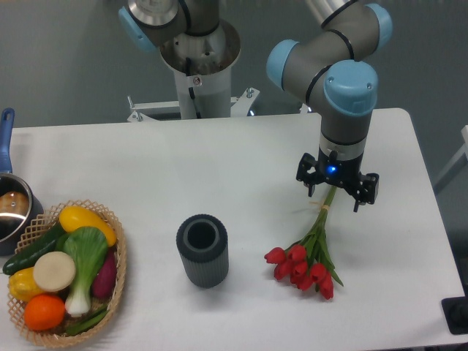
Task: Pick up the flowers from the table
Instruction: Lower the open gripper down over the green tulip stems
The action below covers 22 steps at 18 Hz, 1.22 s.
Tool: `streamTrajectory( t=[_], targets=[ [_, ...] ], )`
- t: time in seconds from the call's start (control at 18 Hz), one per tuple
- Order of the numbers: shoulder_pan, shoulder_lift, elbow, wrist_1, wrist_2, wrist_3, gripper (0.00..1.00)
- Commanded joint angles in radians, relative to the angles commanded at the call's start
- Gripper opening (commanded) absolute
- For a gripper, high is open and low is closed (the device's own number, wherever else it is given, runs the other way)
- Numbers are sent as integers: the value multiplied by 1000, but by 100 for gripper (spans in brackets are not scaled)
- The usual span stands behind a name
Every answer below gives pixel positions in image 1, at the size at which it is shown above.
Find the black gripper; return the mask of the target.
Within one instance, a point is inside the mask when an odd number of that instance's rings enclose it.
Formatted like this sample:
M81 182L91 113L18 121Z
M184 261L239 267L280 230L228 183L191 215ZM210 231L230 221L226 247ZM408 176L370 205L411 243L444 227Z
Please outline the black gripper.
M330 159L319 150L318 160L304 153L298 163L296 180L308 189L308 196L314 194L318 184L327 183L341 187L355 200L353 211L361 205L374 205L377 199L380 176L377 173L361 174L363 154L351 160Z

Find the second grey blue robot arm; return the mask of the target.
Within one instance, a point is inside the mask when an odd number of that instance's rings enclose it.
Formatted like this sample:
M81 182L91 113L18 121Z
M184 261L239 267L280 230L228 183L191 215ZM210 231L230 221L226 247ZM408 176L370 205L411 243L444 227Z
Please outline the second grey blue robot arm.
M179 34L203 37L219 25L218 1L126 1L118 19L143 52L152 52Z

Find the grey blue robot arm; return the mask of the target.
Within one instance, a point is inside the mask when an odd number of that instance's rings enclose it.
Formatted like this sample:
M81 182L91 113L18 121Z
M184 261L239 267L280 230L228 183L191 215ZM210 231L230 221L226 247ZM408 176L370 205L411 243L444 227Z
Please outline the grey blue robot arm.
M322 33L306 44L278 43L266 72L321 117L318 155L301 157L297 181L310 193L322 183L344 189L358 208L375 202L380 181L361 172L379 85L364 60L388 43L393 21L384 7L361 1L313 1L312 12Z

